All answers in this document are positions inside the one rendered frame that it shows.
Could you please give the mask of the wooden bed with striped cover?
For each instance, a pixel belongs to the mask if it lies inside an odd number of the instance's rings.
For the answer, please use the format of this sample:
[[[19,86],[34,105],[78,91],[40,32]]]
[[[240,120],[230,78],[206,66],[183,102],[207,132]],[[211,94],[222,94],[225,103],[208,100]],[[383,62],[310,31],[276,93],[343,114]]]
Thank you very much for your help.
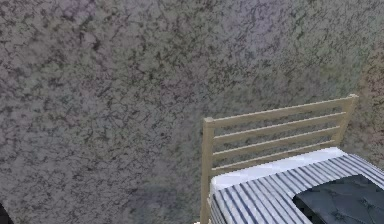
[[[312,224],[296,194],[353,175],[384,190],[384,171],[338,145],[358,100],[316,103],[203,122],[196,224]]]

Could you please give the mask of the black rounded object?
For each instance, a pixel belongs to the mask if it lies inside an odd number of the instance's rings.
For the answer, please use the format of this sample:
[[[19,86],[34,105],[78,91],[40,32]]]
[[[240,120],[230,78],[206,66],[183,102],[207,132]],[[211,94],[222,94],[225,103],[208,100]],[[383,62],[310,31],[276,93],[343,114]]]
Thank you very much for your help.
[[[1,203],[0,203],[0,224],[14,224]]]

